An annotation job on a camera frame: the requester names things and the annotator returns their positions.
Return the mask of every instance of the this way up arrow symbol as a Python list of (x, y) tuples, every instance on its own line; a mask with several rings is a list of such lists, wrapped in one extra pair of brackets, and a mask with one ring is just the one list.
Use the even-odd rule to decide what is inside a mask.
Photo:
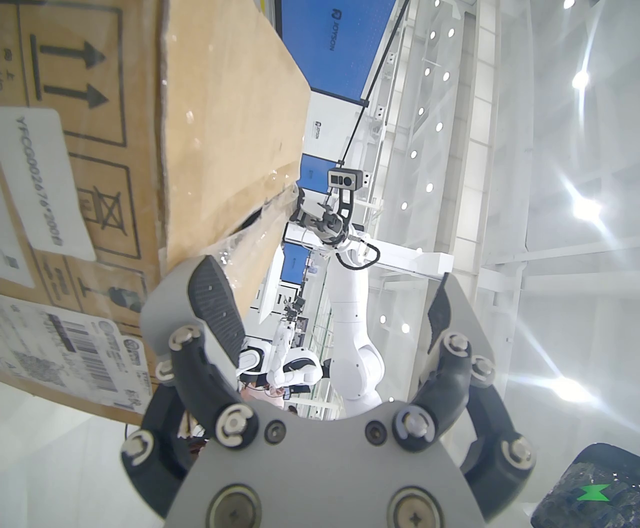
[(86, 69), (93, 68), (96, 64), (101, 63), (105, 59), (105, 56), (87, 41), (84, 41), (84, 47), (82, 49), (41, 45), (40, 53), (58, 55), (59, 57), (82, 59)]
[(63, 95), (65, 97), (73, 97), (74, 99), (82, 99), (89, 103), (89, 108), (95, 108), (100, 106), (103, 102), (107, 102), (107, 99), (103, 94), (98, 92), (92, 85), (86, 85), (86, 92), (80, 90), (71, 90), (70, 88), (60, 88), (59, 86), (48, 86), (45, 84), (43, 87), (45, 93), (51, 95)]

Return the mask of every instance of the barcode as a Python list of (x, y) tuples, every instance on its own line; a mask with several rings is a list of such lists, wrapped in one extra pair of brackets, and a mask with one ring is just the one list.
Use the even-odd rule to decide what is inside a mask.
[(62, 321), (62, 326), (71, 340), (74, 349), (80, 354), (84, 367), (93, 378), (96, 387), (101, 390), (108, 390), (109, 392), (118, 392), (109, 375), (109, 371), (107, 371), (102, 359), (100, 359), (95, 344), (93, 344), (93, 340), (84, 325), (71, 323), (70, 321)]

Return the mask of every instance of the white wall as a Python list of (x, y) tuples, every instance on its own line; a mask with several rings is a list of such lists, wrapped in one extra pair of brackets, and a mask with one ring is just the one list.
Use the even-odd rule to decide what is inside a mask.
[(2, 383), (0, 401), (0, 526), (163, 525), (120, 463), (124, 424)]

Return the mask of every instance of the plastic wrap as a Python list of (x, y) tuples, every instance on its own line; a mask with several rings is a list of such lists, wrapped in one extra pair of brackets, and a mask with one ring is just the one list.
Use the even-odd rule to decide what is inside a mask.
[(245, 314), (255, 298), (265, 269), (282, 239), (284, 227), (298, 201), (298, 187), (289, 186), (262, 208), (260, 216), (248, 227), (205, 248), (202, 255), (213, 255), (224, 270), (234, 292), (236, 305)]

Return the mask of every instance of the cardboard box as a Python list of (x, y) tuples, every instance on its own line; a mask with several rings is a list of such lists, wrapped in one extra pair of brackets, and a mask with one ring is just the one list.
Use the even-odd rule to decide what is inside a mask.
[[(308, 85), (252, 0), (0, 0), (0, 83), (0, 381), (137, 423), (149, 395), (104, 377), (155, 383), (147, 294), (298, 179)], [(241, 313), (277, 202), (238, 251)]]

